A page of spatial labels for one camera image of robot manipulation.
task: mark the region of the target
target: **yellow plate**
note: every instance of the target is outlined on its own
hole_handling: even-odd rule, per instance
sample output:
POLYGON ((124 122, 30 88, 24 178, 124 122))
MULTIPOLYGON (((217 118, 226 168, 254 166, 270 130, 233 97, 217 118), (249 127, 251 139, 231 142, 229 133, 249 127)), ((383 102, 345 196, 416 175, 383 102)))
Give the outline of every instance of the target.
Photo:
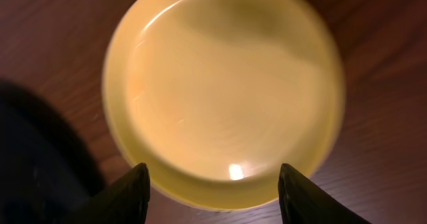
POLYGON ((273 201, 281 163, 310 176, 340 127, 340 62, 304 0, 138 0, 104 68, 123 156, 194 207, 273 201))

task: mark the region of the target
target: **round plate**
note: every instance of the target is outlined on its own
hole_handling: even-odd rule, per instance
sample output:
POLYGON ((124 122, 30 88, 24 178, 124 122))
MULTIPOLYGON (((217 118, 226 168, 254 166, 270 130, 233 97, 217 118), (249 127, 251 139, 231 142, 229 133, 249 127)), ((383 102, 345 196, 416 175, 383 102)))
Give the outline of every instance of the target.
POLYGON ((303 0, 138 0, 103 74, 129 164, 182 203, 246 209, 278 197, 280 166, 310 176, 336 138, 336 50, 303 0))

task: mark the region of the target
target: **wooden table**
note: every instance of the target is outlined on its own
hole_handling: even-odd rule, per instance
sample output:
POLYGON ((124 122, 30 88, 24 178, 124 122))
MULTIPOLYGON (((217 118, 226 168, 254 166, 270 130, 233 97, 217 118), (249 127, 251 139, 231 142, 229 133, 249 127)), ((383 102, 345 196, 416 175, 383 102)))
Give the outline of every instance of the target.
MULTIPOLYGON (((101 106, 105 49, 136 0, 0 0, 0 77, 42 95, 111 183, 129 167, 101 106)), ((373 223, 427 223, 427 0, 308 0, 344 60, 342 132, 312 177, 373 223)), ((146 223, 281 223, 278 203, 201 211, 152 191, 146 223)))

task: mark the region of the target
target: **plate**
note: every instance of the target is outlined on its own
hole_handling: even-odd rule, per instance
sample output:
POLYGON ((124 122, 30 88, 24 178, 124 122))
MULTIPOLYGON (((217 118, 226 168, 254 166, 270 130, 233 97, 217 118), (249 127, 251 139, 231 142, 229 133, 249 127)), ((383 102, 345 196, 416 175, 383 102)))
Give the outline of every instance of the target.
POLYGON ((334 144, 343 92, 332 39, 304 0, 137 0, 103 73, 129 164, 213 210, 276 199, 282 163, 310 176, 334 144))

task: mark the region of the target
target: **table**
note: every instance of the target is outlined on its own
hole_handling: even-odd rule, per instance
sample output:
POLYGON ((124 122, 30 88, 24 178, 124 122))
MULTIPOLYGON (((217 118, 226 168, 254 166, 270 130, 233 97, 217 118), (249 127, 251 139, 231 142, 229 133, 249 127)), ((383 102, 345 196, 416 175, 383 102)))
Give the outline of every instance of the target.
MULTIPOLYGON (((0 0, 0 78, 46 98, 87 143, 108 183, 129 167, 109 134, 101 70, 136 0, 0 0)), ((342 132, 312 177, 373 223, 427 223, 427 0, 308 0, 338 44, 346 77, 342 132)), ((281 223, 277 202, 231 213, 153 190, 146 223, 281 223)))

